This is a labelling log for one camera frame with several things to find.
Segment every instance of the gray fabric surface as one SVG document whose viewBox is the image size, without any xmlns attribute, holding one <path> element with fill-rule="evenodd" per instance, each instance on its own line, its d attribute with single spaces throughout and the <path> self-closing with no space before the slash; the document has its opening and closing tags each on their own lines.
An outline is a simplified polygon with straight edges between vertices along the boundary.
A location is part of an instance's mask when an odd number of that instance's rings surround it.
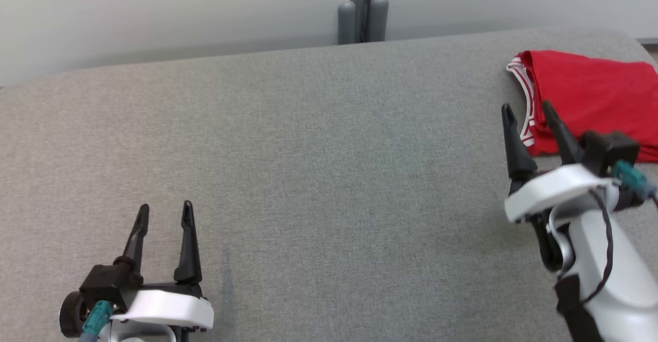
<svg viewBox="0 0 658 342">
<path fill-rule="evenodd" d="M 568 340 L 531 228 L 503 213 L 500 107 L 524 103 L 505 65 L 524 49 L 651 61 L 618 33 L 552 28 L 3 89 L 2 340 L 66 340 L 61 301 L 121 253 L 143 202 L 142 274 L 171 280 L 185 199 L 216 311 L 192 340 Z M 658 270 L 655 210 L 620 221 Z"/>
</svg>

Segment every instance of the folded garment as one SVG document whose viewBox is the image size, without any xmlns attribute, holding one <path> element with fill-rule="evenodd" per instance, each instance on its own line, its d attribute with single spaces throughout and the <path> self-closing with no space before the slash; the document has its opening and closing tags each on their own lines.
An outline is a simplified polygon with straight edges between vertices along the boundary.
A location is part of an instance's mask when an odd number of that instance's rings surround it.
<svg viewBox="0 0 658 342">
<path fill-rule="evenodd" d="M 526 96 L 521 140 L 531 155 L 556 153 L 541 103 L 549 100 L 571 133 L 622 131 L 640 144 L 638 161 L 658 162 L 658 73 L 649 63 L 524 51 L 507 70 Z"/>
</svg>

